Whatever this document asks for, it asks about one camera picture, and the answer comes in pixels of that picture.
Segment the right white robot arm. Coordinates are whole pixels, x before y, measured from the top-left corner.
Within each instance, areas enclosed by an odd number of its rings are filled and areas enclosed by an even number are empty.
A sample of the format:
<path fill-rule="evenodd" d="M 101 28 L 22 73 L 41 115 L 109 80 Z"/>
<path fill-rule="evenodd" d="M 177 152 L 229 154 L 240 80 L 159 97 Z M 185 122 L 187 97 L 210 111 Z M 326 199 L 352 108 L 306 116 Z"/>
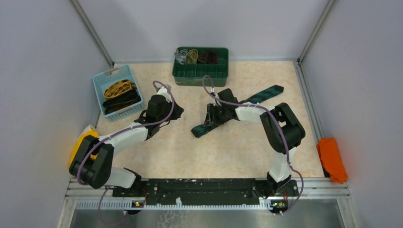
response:
<path fill-rule="evenodd" d="M 261 102 L 275 93 L 282 93 L 283 87 L 275 85 L 244 101 L 238 101 L 230 89 L 218 93 L 212 88 L 208 94 L 214 99 L 207 105 L 203 126 L 213 128 L 230 120 L 261 124 L 270 146 L 275 150 L 274 161 L 268 172 L 268 191 L 281 195 L 291 178 L 290 163 L 296 148 L 306 136 L 305 130 L 289 105 L 280 103 L 274 107 L 262 106 Z"/>

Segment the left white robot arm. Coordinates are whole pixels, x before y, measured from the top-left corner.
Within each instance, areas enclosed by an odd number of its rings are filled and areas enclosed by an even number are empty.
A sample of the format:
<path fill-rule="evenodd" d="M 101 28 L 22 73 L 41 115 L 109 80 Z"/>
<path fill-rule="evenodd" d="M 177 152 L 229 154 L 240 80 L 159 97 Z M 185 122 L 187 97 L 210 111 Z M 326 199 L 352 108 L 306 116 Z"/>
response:
<path fill-rule="evenodd" d="M 69 173 L 83 185 L 94 189 L 121 187 L 130 196 L 142 192 L 139 175 L 127 168 L 113 167 L 113 158 L 123 150 L 152 138 L 163 123 L 181 117 L 184 109 L 163 95 L 153 95 L 138 119 L 126 128 L 110 135 L 85 136 L 69 166 Z"/>

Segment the green plaid tie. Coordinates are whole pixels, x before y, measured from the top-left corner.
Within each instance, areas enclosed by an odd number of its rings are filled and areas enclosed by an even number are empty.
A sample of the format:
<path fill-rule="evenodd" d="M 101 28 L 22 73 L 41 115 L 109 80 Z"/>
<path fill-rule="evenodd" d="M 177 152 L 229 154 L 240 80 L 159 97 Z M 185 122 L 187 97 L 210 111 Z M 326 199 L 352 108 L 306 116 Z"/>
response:
<path fill-rule="evenodd" d="M 258 104 L 258 103 L 262 103 L 266 100 L 269 100 L 273 97 L 276 97 L 278 95 L 280 95 L 281 93 L 283 93 L 284 91 L 284 87 L 279 86 L 279 85 L 273 85 L 270 86 L 254 95 L 252 95 L 251 97 L 240 101 L 240 103 L 245 103 L 245 102 L 250 102 L 252 104 Z M 210 131 L 216 129 L 219 126 L 203 126 L 203 124 L 195 126 L 191 129 L 191 133 L 197 137 L 200 138 L 203 135 L 206 135 L 207 133 L 209 133 Z"/>

